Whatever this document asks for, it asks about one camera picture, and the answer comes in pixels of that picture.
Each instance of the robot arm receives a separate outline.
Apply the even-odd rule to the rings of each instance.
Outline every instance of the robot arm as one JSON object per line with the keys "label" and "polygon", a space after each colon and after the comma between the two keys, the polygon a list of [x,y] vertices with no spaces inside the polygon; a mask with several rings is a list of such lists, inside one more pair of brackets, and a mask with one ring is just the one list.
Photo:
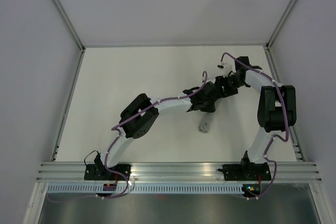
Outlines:
{"label": "robot arm", "polygon": [[[248,57],[239,57],[250,68],[259,69],[258,66],[251,66]],[[219,68],[223,69],[223,75],[216,78],[204,80],[201,89],[199,87],[184,90],[178,97],[169,99],[149,98],[146,94],[137,96],[131,104],[121,113],[120,123],[125,122],[130,117],[135,116],[140,111],[145,110],[141,115],[133,120],[114,128],[120,130],[118,141],[113,148],[95,159],[96,167],[103,167],[105,159],[106,165],[114,167],[120,160],[122,153],[135,140],[144,136],[157,117],[170,114],[189,111],[203,111],[207,113],[215,112],[215,102],[218,99],[229,97],[238,93],[238,88],[242,86],[252,87],[260,94],[258,107],[258,122],[260,129],[251,148],[245,153],[242,162],[263,164],[266,162],[264,151],[270,142],[272,136],[285,130],[284,117],[281,107],[276,106],[279,101],[274,84],[263,75],[248,70],[244,66],[236,64],[236,72],[230,71],[231,66],[222,63]],[[285,101],[288,124],[292,126],[296,121],[295,89],[293,86],[283,86],[277,83]]]}

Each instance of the cable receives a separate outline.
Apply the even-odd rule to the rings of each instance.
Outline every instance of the cable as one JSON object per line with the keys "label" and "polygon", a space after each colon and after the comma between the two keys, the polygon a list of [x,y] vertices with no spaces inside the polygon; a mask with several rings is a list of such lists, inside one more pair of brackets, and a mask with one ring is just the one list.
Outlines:
{"label": "cable", "polygon": [[111,145],[109,146],[108,150],[107,150],[107,154],[105,155],[105,159],[104,159],[104,166],[105,166],[105,169],[108,170],[109,172],[111,173],[115,173],[115,174],[118,174],[120,176],[122,176],[125,181],[126,181],[126,187],[124,189],[124,191],[122,191],[121,193],[119,193],[118,195],[115,195],[115,196],[109,196],[109,197],[106,197],[106,198],[119,198],[121,196],[123,196],[125,194],[125,192],[127,191],[128,189],[128,186],[129,186],[129,180],[127,179],[127,177],[125,175],[123,175],[122,173],[119,173],[119,172],[116,172],[114,170],[111,170],[108,168],[107,166],[107,160],[108,160],[108,155],[110,154],[110,151],[112,149],[112,147],[115,145],[115,143],[118,141],[118,139],[121,137],[121,130],[119,129],[121,126],[123,126],[124,124],[132,121],[133,119],[137,118],[139,115],[141,115],[142,113],[146,112],[147,110],[149,110],[150,108],[154,107],[155,105],[159,104],[160,102],[165,102],[165,101],[171,101],[171,100],[179,100],[179,99],[186,99],[186,98],[189,98],[193,95],[195,95],[196,93],[198,93],[201,89],[203,89],[204,85],[206,84],[206,81],[208,79],[208,74],[206,71],[203,71],[203,83],[202,85],[196,90],[194,91],[193,93],[189,94],[189,95],[185,95],[185,96],[182,96],[182,97],[168,97],[168,98],[163,98],[161,99],[160,101],[156,101],[154,103],[152,103],[151,105],[149,105],[147,108],[141,110],[140,112],[138,112],[137,114],[131,116],[130,118],[126,119],[125,121],[117,124],[116,126],[114,126],[111,130],[112,131],[118,131],[118,136],[114,139],[114,141],[111,143]]}
{"label": "cable", "polygon": [[160,102],[165,102],[165,101],[171,101],[171,100],[179,100],[179,99],[185,99],[185,98],[189,98],[192,97],[193,95],[195,95],[196,93],[198,93],[206,84],[206,80],[208,79],[208,73],[206,71],[203,71],[203,83],[202,85],[193,93],[189,94],[189,95],[185,95],[183,97],[168,97],[168,98],[163,98],[160,101],[156,101],[154,103],[152,103],[151,105],[149,105],[147,108],[143,109],[142,111],[138,112],[137,114],[131,116],[130,118],[126,119],[125,121],[117,124],[116,126],[114,126],[111,130],[116,130],[118,128],[120,128],[121,126],[123,126],[124,124],[132,121],[133,119],[137,118],[139,115],[143,114],[144,112],[146,112],[147,110],[149,110],[150,108],[154,107],[155,105],[159,104]]}
{"label": "cable", "polygon": [[[119,127],[123,126],[124,124],[132,121],[134,118],[138,117],[139,115],[141,115],[142,113],[146,112],[147,110],[149,110],[150,108],[154,107],[155,105],[159,104],[160,102],[165,102],[165,101],[171,101],[171,100],[179,100],[179,99],[186,99],[186,98],[189,98],[193,95],[195,95],[196,93],[198,93],[201,89],[203,89],[204,85],[206,84],[206,81],[207,81],[207,78],[208,78],[208,74],[206,71],[203,71],[203,83],[202,85],[196,90],[194,91],[193,93],[189,94],[189,95],[185,95],[183,97],[168,97],[168,98],[164,98],[164,99],[161,99],[160,101],[156,101],[154,102],[153,104],[151,104],[150,106],[148,106],[147,108],[143,109],[142,111],[140,111],[139,113],[135,114],[134,116],[131,116],[130,118],[126,119],[125,121],[119,123],[118,125],[114,126],[111,130],[112,131],[118,131],[118,136],[113,140],[113,142],[111,143],[111,145],[109,146],[108,150],[107,150],[107,154],[105,155],[105,159],[104,159],[104,167],[107,171],[111,172],[111,173],[114,173],[116,175],[120,175],[121,177],[123,177],[126,181],[126,186],[125,186],[125,189],[124,191],[122,191],[121,193],[117,194],[117,195],[112,195],[112,196],[106,196],[106,197],[100,197],[100,196],[93,196],[93,195],[85,195],[85,196],[80,196],[80,197],[76,197],[76,198],[71,198],[71,199],[66,199],[66,200],[52,200],[49,198],[49,195],[47,194],[46,195],[46,198],[48,201],[52,202],[52,203],[62,203],[62,202],[68,202],[68,201],[71,201],[71,200],[75,200],[75,199],[82,199],[82,198],[92,198],[92,197],[100,197],[101,199],[115,199],[115,198],[119,198],[119,197],[122,197],[123,195],[125,195],[126,191],[128,190],[128,187],[129,187],[129,180],[127,179],[127,177],[125,175],[123,175],[122,173],[120,172],[117,172],[116,170],[111,170],[108,166],[107,166],[107,159],[108,159],[108,155],[110,154],[110,151],[112,149],[112,147],[114,146],[114,144],[118,141],[118,139],[121,137],[121,131],[119,129]],[[86,164],[86,158],[91,155],[93,152],[97,152],[99,153],[98,151],[94,150],[92,151],[91,153],[89,153],[85,159],[84,159],[84,163],[85,163],[85,166],[87,168],[87,164]]]}
{"label": "cable", "polygon": [[285,138],[283,138],[282,136],[278,135],[278,134],[274,134],[271,138],[271,140],[269,141],[265,151],[264,151],[264,158],[267,162],[271,162],[271,163],[274,163],[274,173],[273,173],[273,177],[271,179],[271,182],[268,184],[267,188],[259,194],[259,196],[255,196],[255,197],[251,197],[251,198],[247,198],[248,200],[249,199],[259,199],[261,196],[265,195],[265,193],[269,190],[269,188],[273,185],[274,183],[274,180],[275,180],[275,177],[276,177],[276,174],[277,174],[277,162],[275,160],[270,160],[268,157],[267,157],[267,152],[269,150],[269,148],[271,147],[272,143],[274,142],[274,137],[277,137],[279,139],[281,139],[283,142],[287,142],[288,139],[289,139],[289,126],[288,126],[288,118],[287,118],[287,112],[286,112],[286,106],[285,106],[285,102],[284,102],[284,99],[281,95],[281,92],[280,92],[280,89],[276,83],[276,81],[269,75],[265,74],[264,72],[261,72],[261,71],[258,71],[254,68],[251,68],[250,66],[242,63],[240,60],[236,59],[234,56],[232,56],[231,54],[229,54],[228,52],[225,52],[223,53],[222,55],[222,58],[220,59],[221,62],[223,62],[223,58],[225,55],[228,55],[229,57],[231,57],[234,61],[236,61],[237,63],[241,64],[242,66],[244,66],[245,68],[253,71],[253,72],[256,72],[256,73],[259,73],[261,74],[262,76],[266,77],[268,80],[270,80],[272,82],[272,84],[274,85],[276,91],[277,91],[277,94],[278,94],[278,97],[279,97],[279,100],[280,100],[280,103],[281,103],[281,108],[282,108],[282,113],[284,115],[283,119],[284,119],[284,122],[285,122],[285,131],[286,131],[286,136]]}
{"label": "cable", "polygon": [[[259,178],[258,187],[259,187],[259,195],[260,195],[261,194],[261,176],[258,175],[258,178]],[[254,195],[254,196],[256,196],[256,197],[259,197],[258,194],[254,194],[251,191],[249,191],[249,193],[252,194],[252,195]]]}
{"label": "cable", "polygon": [[286,106],[285,106],[284,99],[283,99],[283,97],[282,97],[282,95],[281,95],[280,89],[279,89],[277,83],[275,82],[275,80],[274,80],[271,76],[265,74],[264,72],[258,71],[258,70],[256,70],[256,69],[251,68],[250,66],[248,66],[248,65],[246,65],[246,64],[244,64],[244,63],[242,63],[240,60],[236,59],[234,56],[232,56],[232,55],[229,54],[228,52],[223,53],[222,58],[220,59],[221,62],[223,62],[223,58],[224,58],[225,55],[228,55],[230,58],[232,58],[234,61],[236,61],[237,63],[241,64],[241,65],[244,66],[245,68],[247,68],[247,69],[249,69],[249,70],[251,70],[251,71],[253,71],[253,72],[256,72],[256,73],[261,74],[262,76],[266,77],[268,80],[270,80],[270,81],[272,82],[272,84],[274,85],[274,87],[275,87],[275,89],[276,89],[276,91],[277,91],[277,94],[278,94],[278,97],[279,97],[279,100],[280,100],[280,103],[281,103],[282,113],[283,113],[283,115],[284,115],[283,119],[284,119],[284,121],[285,121],[285,131],[286,131],[286,136],[285,136],[285,138],[283,138],[282,136],[280,136],[280,135],[278,135],[278,134],[275,134],[275,135],[273,135],[273,136],[278,137],[278,138],[281,139],[283,142],[287,142],[288,139],[289,139],[289,126],[288,126],[288,118],[287,118]]}
{"label": "cable", "polygon": [[90,156],[92,153],[94,153],[94,152],[97,152],[97,154],[99,154],[99,152],[97,151],[97,150],[94,150],[94,151],[92,151],[92,152],[90,152],[85,158],[84,158],[84,164],[85,164],[85,168],[86,169],[88,169],[88,165],[87,165],[87,163],[86,163],[86,159],[88,158],[88,156]]}

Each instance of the black mounting bracket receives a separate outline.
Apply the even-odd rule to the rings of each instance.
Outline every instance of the black mounting bracket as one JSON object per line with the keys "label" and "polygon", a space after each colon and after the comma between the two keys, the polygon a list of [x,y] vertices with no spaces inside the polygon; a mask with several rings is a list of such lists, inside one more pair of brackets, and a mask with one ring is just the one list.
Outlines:
{"label": "black mounting bracket", "polygon": [[[151,99],[145,94],[139,94],[131,103],[124,109],[121,114],[120,123],[125,121],[126,119],[134,116],[139,111],[144,110],[148,106],[152,105]],[[126,133],[126,138],[140,138],[145,135],[150,128],[152,127],[153,123],[155,122],[156,118],[159,116],[159,110],[155,107],[150,108],[142,115],[137,116],[130,122],[126,123],[122,126]]]}
{"label": "black mounting bracket", "polygon": [[[288,126],[293,126],[296,122],[295,88],[288,85],[281,86],[279,89],[285,103]],[[280,99],[275,87],[261,87],[258,106],[258,123],[266,132],[285,130],[285,119],[283,117],[282,107],[276,106],[276,101],[280,101]]]}
{"label": "black mounting bracket", "polygon": [[222,169],[218,169],[218,171],[223,173],[225,181],[259,181],[259,176],[263,181],[272,179],[268,164],[251,163],[247,152],[245,152],[240,164],[223,165]]}
{"label": "black mounting bracket", "polygon": [[[127,179],[130,179],[131,175],[131,165],[128,164],[118,164],[112,168],[111,170],[114,170],[116,172],[120,172],[123,174]],[[125,181],[124,177],[120,175],[116,175],[114,173],[111,173],[109,171],[105,171],[104,173],[100,173],[95,164],[89,164],[87,165],[87,168],[85,169],[85,175],[84,180],[115,180],[115,176],[117,176],[118,180]]]}

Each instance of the white floor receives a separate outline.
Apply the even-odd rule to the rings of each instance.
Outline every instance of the white floor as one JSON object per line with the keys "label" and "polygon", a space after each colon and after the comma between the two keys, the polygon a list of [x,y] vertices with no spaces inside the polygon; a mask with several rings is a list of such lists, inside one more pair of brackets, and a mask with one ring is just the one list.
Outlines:
{"label": "white floor", "polygon": [[[57,161],[83,161],[92,150],[104,152],[116,135],[110,129],[138,94],[170,97],[200,86],[203,70],[209,77],[220,75],[217,65],[225,51],[249,56],[252,65],[270,73],[262,46],[86,49]],[[207,134],[197,130],[202,112],[160,117],[147,135],[131,144],[121,162],[240,161],[258,131],[258,101],[255,90],[240,88],[238,95],[221,101]],[[296,161],[291,143],[280,140],[269,157]]]}

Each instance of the small white object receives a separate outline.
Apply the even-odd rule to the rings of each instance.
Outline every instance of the small white object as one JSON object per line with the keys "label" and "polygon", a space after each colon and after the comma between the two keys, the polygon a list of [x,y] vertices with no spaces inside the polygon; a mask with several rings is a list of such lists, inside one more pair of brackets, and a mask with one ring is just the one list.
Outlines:
{"label": "small white object", "polygon": [[228,63],[221,62],[220,65],[223,67],[223,77],[228,77],[229,74],[232,72],[232,65]]}

